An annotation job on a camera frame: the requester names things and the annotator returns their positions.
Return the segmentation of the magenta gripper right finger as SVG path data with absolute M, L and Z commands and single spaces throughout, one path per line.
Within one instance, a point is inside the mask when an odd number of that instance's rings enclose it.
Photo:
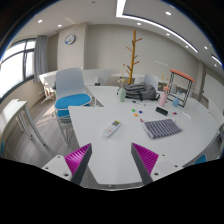
M 131 154 L 144 185 L 150 184 L 182 169 L 165 154 L 157 154 L 136 143 L 131 144 Z

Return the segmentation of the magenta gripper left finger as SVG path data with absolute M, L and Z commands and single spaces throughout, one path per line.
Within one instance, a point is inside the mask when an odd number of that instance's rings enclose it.
M 92 145 L 86 144 L 66 156 L 56 155 L 43 170 L 79 185 L 92 155 Z

